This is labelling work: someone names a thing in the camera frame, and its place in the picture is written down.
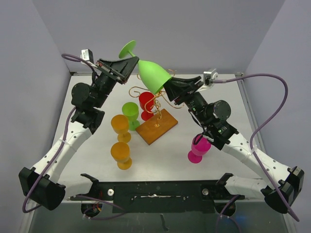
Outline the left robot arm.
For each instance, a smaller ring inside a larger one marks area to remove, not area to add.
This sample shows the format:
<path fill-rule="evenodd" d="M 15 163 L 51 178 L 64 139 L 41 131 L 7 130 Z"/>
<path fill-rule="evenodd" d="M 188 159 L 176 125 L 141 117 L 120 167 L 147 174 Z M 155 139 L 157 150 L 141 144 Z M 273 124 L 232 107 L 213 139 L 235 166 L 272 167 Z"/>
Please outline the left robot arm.
<path fill-rule="evenodd" d="M 116 61 L 99 59 L 96 64 L 67 53 L 63 53 L 62 57 L 89 66 L 92 70 L 92 83 L 78 83 L 73 87 L 73 109 L 67 116 L 62 136 L 32 168 L 24 167 L 19 172 L 25 196 L 22 205 L 24 213 L 36 209 L 26 208 L 29 200 L 36 202 L 37 207 L 54 210 L 69 197 L 84 195 L 92 200 L 98 196 L 99 187 L 88 177 L 64 184 L 58 181 L 73 155 L 101 125 L 105 113 L 100 108 L 116 83 L 125 84 L 139 62 L 137 56 Z"/>

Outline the red wine glass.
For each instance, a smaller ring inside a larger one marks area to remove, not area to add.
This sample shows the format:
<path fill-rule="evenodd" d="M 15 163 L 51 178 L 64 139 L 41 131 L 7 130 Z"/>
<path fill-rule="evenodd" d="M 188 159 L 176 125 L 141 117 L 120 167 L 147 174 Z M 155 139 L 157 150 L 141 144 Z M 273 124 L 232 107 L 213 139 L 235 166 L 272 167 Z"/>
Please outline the red wine glass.
<path fill-rule="evenodd" d="M 154 107 L 154 95 L 151 92 L 143 92 L 140 94 L 138 100 L 140 107 L 143 110 L 141 113 L 141 118 L 144 121 L 147 121 L 154 115 L 152 112 Z"/>

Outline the pink wine glass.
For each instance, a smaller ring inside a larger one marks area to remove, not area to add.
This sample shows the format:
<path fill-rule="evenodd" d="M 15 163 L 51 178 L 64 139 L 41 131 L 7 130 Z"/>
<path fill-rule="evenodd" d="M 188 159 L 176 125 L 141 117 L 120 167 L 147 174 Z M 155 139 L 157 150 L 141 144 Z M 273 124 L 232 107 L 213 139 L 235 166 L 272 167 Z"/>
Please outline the pink wine glass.
<path fill-rule="evenodd" d="M 194 164 L 200 163 L 203 156 L 211 149 L 211 143 L 202 134 L 196 135 L 188 153 L 188 160 Z"/>

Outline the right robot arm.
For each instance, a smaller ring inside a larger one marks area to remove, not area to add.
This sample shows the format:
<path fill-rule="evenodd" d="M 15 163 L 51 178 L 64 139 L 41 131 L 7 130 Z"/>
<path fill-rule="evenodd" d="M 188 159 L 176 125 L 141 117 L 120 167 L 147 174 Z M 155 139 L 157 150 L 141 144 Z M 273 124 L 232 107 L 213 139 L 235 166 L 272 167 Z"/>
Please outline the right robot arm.
<path fill-rule="evenodd" d="M 202 137 L 214 147 L 223 151 L 253 170 L 259 180 L 241 179 L 230 175 L 216 186 L 219 197 L 242 195 L 263 199 L 272 209 L 295 217 L 291 205 L 300 194 L 304 171 L 295 166 L 290 168 L 255 147 L 255 135 L 281 110 L 288 96 L 287 83 L 279 76 L 267 74 L 284 86 L 284 97 L 275 112 L 246 139 L 235 127 L 227 122 L 231 114 L 230 105 L 219 100 L 208 103 L 199 92 L 204 83 L 200 77 L 191 79 L 171 78 L 163 87 L 168 99 L 175 105 L 185 104 L 196 124 L 202 128 Z"/>

